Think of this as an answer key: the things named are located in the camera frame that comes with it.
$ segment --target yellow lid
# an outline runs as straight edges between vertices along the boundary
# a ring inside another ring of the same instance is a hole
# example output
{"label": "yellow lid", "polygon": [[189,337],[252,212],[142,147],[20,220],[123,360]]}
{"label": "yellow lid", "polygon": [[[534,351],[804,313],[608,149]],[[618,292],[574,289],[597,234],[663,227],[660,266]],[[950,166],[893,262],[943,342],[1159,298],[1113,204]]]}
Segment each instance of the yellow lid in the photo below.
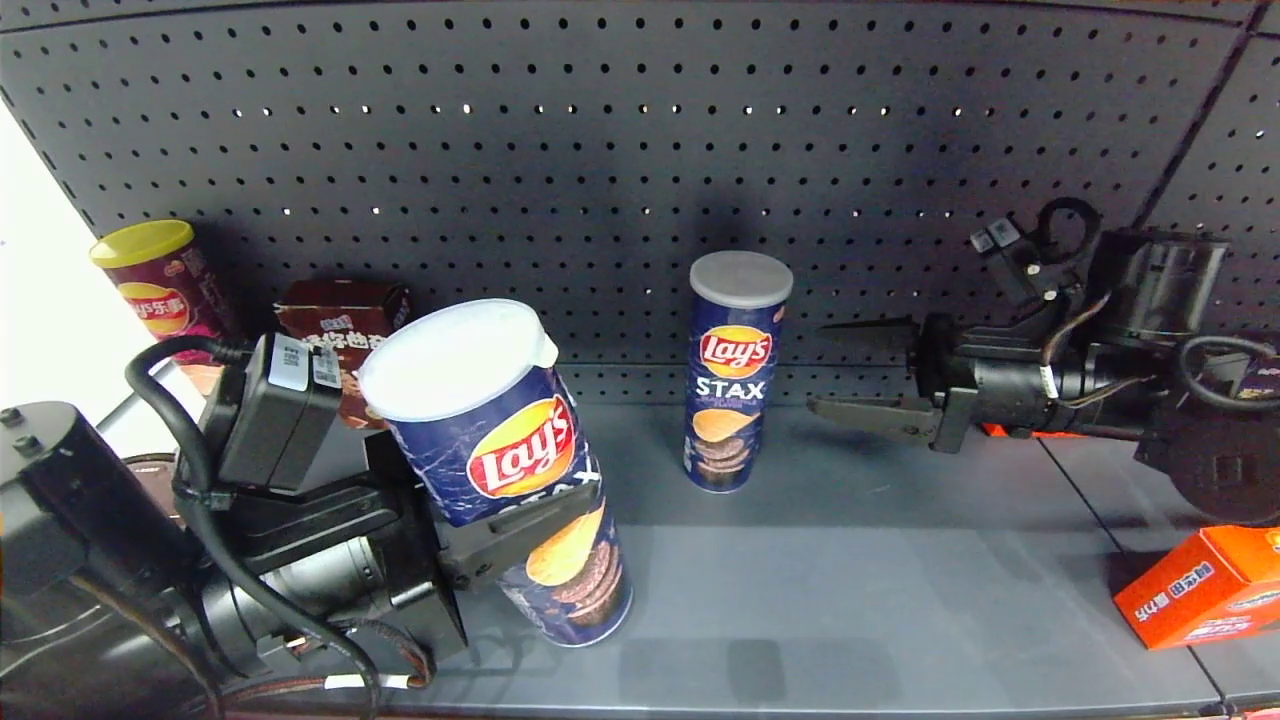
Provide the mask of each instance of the yellow lid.
{"label": "yellow lid", "polygon": [[183,220],[151,220],[120,228],[97,241],[88,259],[99,268],[127,268],[155,260],[187,245],[196,231]]}

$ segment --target pegboard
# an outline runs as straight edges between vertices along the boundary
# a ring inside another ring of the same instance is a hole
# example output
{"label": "pegboard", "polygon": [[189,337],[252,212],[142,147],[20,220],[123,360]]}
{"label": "pegboard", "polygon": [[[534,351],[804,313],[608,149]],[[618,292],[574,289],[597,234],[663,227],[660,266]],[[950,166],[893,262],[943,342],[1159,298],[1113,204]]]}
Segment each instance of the pegboard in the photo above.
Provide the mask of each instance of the pegboard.
{"label": "pegboard", "polygon": [[1213,17],[256,4],[9,32],[0,86],[96,233],[193,220],[262,324],[294,279],[390,277],[530,302],[568,363],[678,365],[689,264],[739,247],[796,270],[783,364],[899,365],[814,331],[1006,322],[972,231],[1068,193],[1134,219],[1239,33],[1178,8]]}
{"label": "pegboard", "polygon": [[1280,328],[1280,40],[1244,47],[1151,222],[1231,240],[1204,329]]}
{"label": "pegboard", "polygon": [[[0,32],[42,26],[104,20],[178,10],[234,5],[283,5],[297,0],[4,0],[0,3]],[[1057,5],[1107,8],[1130,13],[1160,13],[1243,22],[1249,3],[1236,0],[1056,0]]]}
{"label": "pegboard", "polygon": [[[648,405],[685,401],[684,365],[566,364],[562,374],[564,383],[582,402]],[[812,396],[837,395],[914,396],[915,379],[902,368],[780,365],[769,388],[769,404],[804,405]]]}
{"label": "pegboard", "polygon": [[1263,15],[1262,22],[1258,23],[1258,32],[1280,35],[1280,5],[1271,3],[1267,5],[1265,12],[1266,15]]}

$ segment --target white wall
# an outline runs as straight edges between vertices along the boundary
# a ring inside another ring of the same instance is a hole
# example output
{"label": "white wall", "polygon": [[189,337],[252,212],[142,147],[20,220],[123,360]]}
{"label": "white wall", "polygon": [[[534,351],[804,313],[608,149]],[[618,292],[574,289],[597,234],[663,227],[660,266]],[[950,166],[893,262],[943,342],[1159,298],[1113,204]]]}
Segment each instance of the white wall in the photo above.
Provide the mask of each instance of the white wall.
{"label": "white wall", "polygon": [[[88,261],[93,233],[9,113],[0,113],[0,405],[60,400],[91,423],[124,401],[124,364],[152,342]],[[204,400],[180,373],[165,384],[188,411]],[[168,451],[145,404],[106,434],[122,455]]]}

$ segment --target purple chip can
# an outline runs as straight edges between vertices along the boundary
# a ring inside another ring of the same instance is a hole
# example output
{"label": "purple chip can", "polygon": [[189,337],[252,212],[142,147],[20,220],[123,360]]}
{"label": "purple chip can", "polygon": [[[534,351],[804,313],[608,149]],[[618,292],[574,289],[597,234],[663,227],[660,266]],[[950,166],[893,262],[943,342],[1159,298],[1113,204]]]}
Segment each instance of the purple chip can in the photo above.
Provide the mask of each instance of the purple chip can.
{"label": "purple chip can", "polygon": [[[360,369],[365,400],[449,524],[602,479],[557,354],[531,307],[476,300],[404,325]],[[590,511],[498,584],[556,644],[582,647],[617,629],[632,587],[603,484]]]}
{"label": "purple chip can", "polygon": [[685,386],[685,471],[708,492],[733,492],[759,452],[794,278],[768,255],[731,250],[699,258],[689,283],[698,297]]}

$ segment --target lay's logo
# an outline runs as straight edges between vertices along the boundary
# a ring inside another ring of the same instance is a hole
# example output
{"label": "lay's logo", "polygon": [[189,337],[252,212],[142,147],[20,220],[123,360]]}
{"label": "lay's logo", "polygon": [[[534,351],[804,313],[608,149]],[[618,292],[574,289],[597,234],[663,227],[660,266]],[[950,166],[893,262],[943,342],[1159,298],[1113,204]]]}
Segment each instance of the lay's logo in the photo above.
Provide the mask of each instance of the lay's logo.
{"label": "lay's logo", "polygon": [[471,451],[467,479],[485,497],[536,492],[573,464],[576,432],[561,396],[526,405],[489,430]]}
{"label": "lay's logo", "polygon": [[703,334],[699,355],[712,373],[730,379],[750,378],[769,359],[773,336],[748,325],[719,325]]}

